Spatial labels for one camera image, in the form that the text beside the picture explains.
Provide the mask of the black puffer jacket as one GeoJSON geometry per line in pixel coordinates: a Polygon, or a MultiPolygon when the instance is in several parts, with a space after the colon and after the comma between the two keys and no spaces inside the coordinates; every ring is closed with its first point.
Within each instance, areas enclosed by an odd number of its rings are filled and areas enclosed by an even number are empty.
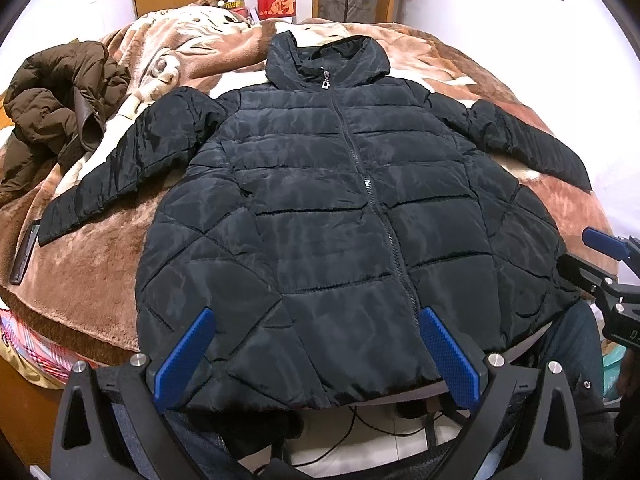
{"type": "Polygon", "coordinates": [[[392,76],[374,39],[303,48],[282,32],[262,84],[179,88],[147,108],[47,206],[39,240],[182,168],[139,260],[141,351],[209,309],[184,410],[333,408],[436,382],[424,309],[501,352],[578,301],[551,214],[501,154],[590,189],[553,136],[392,76]]]}

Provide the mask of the striped pink bedsheet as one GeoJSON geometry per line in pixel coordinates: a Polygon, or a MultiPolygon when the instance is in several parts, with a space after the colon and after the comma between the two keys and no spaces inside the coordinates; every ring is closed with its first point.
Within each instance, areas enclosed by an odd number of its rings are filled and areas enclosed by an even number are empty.
{"type": "Polygon", "coordinates": [[[84,357],[38,335],[8,308],[1,308],[1,357],[31,384],[63,389],[73,365],[84,357]]]}

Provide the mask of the brown and cream plush blanket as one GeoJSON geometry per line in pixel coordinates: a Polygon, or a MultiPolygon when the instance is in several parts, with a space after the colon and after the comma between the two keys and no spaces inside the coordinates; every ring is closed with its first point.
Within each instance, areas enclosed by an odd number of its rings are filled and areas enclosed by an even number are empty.
{"type": "MultiPolygon", "coordinates": [[[[56,196],[104,161],[134,118],[168,90],[191,86],[219,96],[265,78],[272,37],[290,26],[224,24],[205,6],[156,11],[104,38],[128,68],[129,99],[107,124],[96,154],[70,171],[53,169],[1,211],[1,270],[9,273],[30,222],[56,196]]],[[[364,35],[390,58],[392,73],[464,104],[487,100],[532,126],[540,118],[484,67],[427,32],[395,23],[339,23],[308,18],[292,28],[302,46],[364,35]]],[[[32,252],[19,285],[3,282],[2,307],[38,335],[96,362],[113,364],[137,349],[134,277],[148,229],[168,180],[124,200],[80,230],[32,252]]]]}

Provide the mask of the black remote control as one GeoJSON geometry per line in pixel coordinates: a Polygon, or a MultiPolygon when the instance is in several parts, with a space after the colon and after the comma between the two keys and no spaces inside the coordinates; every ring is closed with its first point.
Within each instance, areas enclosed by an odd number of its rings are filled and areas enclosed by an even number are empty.
{"type": "Polygon", "coordinates": [[[34,220],[24,234],[20,247],[13,260],[13,266],[10,273],[10,283],[19,285],[27,272],[30,256],[34,250],[36,241],[38,240],[38,232],[40,229],[40,220],[34,220]]]}

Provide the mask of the brown puffer jacket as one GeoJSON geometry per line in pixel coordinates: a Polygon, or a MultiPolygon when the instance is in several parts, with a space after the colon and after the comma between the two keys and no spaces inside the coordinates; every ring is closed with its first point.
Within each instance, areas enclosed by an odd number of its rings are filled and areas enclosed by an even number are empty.
{"type": "Polygon", "coordinates": [[[13,122],[1,170],[1,203],[16,200],[53,165],[64,172],[100,145],[131,76],[99,41],[72,41],[26,58],[4,95],[13,122]]]}

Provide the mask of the red gift box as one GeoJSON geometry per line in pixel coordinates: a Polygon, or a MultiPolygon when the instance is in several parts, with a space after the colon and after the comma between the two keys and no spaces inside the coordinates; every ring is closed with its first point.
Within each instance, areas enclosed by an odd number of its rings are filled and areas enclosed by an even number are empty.
{"type": "Polygon", "coordinates": [[[257,0],[258,18],[295,18],[297,14],[297,0],[257,0]]]}

